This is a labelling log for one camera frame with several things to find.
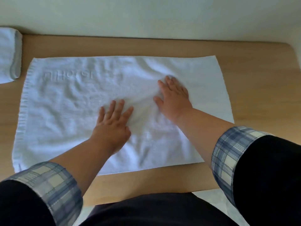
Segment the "person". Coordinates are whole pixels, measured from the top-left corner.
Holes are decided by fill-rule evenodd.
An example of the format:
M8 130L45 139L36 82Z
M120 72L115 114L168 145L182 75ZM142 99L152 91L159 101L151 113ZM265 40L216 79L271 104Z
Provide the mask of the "person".
M301 147L196 110L177 79L165 80L158 81L164 99L154 97L159 110L195 146L245 220L251 226L301 225ZM101 107L85 142L2 181L1 225L72 225L91 182L130 138L133 107L122 114L123 105L112 101L106 113ZM81 225L237 224L192 193L164 193L98 205Z

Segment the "hand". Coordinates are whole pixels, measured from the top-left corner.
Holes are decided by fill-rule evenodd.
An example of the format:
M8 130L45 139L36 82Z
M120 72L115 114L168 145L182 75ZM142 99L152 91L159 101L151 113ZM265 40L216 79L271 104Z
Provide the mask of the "hand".
M118 152L131 136L126 123L134 110L133 106L121 114L124 100L118 103L116 109L115 105L116 102L112 101L107 113L105 113L103 107L100 108L96 127L89 139L93 144L108 151L109 156Z
M156 102L161 113L163 113L167 119L176 123L176 120L187 109L191 109L192 105L189 101L188 91L185 87L181 86L176 78L170 79L165 77L166 84L162 81L158 81L158 85L163 94L164 100L155 96L153 100Z

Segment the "tabletop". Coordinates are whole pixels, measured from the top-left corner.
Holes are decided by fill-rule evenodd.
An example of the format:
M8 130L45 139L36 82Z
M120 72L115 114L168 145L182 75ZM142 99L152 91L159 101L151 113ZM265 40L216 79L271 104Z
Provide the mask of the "tabletop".
M301 71L288 44L24 35L21 77L0 84L0 180L14 173L11 151L21 92L32 58L111 55L215 55L224 76L235 124L301 144ZM97 176L84 196L84 204L217 187L211 170L204 163L161 167Z

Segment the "folded towel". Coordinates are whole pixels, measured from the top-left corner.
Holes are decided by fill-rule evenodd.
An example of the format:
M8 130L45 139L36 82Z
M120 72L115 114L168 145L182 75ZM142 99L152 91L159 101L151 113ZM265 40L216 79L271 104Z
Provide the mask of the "folded towel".
M12 28L0 28L0 84L20 77L22 34Z
M194 108L233 122L224 79L215 56L66 57L33 59L21 97L13 147L16 172L50 160L82 141L95 127L100 106L125 99L134 106L132 136L99 175L203 162L181 130L153 101L158 79L175 76Z

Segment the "shirt cuff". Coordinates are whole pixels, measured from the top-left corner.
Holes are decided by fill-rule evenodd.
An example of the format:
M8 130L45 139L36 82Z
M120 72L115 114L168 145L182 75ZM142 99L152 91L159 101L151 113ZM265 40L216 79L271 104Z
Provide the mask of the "shirt cuff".
M81 212L81 190L72 175L57 163L38 163L6 180L22 182L35 191L47 205L57 226L73 225Z
M227 130L215 145L211 158L213 176L234 206L232 181L236 164L255 140L266 135L271 134L237 126Z

